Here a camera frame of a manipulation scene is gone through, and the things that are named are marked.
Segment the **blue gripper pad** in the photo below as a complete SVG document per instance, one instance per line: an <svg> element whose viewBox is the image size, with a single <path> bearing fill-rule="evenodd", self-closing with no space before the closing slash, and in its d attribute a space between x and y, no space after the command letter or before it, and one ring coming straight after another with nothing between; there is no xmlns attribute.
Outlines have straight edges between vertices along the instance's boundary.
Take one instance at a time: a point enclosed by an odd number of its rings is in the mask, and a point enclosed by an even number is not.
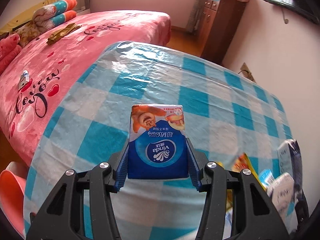
<svg viewBox="0 0 320 240"><path fill-rule="evenodd" d="M117 191L119 191L120 188L124 186L124 182L128 174L128 150L129 145L127 145L127 148L125 149L122 159L120 161L119 167L116 171L117 181L115 183L115 188Z"/></svg>
<svg viewBox="0 0 320 240"><path fill-rule="evenodd" d="M200 182L201 172L192 154L188 141L187 141L187 156L188 156L188 171L189 171L189 176L191 178L192 185L196 188L197 191L199 191L200 187L202 186Z"/></svg>

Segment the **cabinet drawer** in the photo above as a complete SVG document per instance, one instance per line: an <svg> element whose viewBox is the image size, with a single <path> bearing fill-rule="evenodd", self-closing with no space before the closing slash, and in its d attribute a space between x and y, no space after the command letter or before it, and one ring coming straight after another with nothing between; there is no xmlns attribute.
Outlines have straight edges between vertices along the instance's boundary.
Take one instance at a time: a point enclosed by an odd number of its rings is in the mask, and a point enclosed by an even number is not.
<svg viewBox="0 0 320 240"><path fill-rule="evenodd" d="M211 3L211 9L216 11L218 9L219 2L220 1L213 0L212 3Z"/></svg>
<svg viewBox="0 0 320 240"><path fill-rule="evenodd" d="M199 25L198 44L203 48L207 43L211 27L216 16L216 11L204 7Z"/></svg>
<svg viewBox="0 0 320 240"><path fill-rule="evenodd" d="M212 5L212 0L206 0L206 1L204 2L204 6L205 6L205 7L211 8L211 5Z"/></svg>

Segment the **blue packaging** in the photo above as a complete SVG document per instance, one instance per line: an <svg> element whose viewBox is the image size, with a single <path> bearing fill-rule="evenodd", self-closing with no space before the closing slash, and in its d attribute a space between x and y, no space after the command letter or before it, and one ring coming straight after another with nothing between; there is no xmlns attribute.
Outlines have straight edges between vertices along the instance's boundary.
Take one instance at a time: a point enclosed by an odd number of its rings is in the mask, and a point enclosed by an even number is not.
<svg viewBox="0 0 320 240"><path fill-rule="evenodd" d="M296 139L285 140L277 149L280 173L289 173L294 180L294 195L302 197L302 160Z"/></svg>
<svg viewBox="0 0 320 240"><path fill-rule="evenodd" d="M259 174L259 180L265 188L268 188L275 181L275 178L273 177L271 170L267 169Z"/></svg>
<svg viewBox="0 0 320 240"><path fill-rule="evenodd" d="M188 177L181 105L133 105L130 121L129 179Z"/></svg>

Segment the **blue and white checkered cloth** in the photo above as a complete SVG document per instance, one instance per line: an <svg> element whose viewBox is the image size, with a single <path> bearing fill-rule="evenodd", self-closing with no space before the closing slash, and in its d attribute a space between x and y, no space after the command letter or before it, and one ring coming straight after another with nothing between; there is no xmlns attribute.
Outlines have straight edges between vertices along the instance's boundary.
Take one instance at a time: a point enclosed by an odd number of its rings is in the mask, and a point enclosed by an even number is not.
<svg viewBox="0 0 320 240"><path fill-rule="evenodd" d="M70 168L92 169L122 149L133 104L183 105L186 136L230 169L243 152L259 173L280 175L278 146L292 138L280 101L221 66L150 44L108 47L71 87L49 121L28 174L25 231L31 212ZM123 240L172 240L197 229L205 194L181 181L126 180L112 203ZM86 235L92 238L88 194Z"/></svg>

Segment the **wooden cabinet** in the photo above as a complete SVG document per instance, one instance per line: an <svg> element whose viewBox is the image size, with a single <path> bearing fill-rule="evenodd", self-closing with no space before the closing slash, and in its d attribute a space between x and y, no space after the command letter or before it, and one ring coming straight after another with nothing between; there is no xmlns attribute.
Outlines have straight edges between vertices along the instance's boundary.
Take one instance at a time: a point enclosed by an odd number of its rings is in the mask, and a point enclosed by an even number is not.
<svg viewBox="0 0 320 240"><path fill-rule="evenodd" d="M200 57L221 64L246 3L237 0L205 0L197 30Z"/></svg>

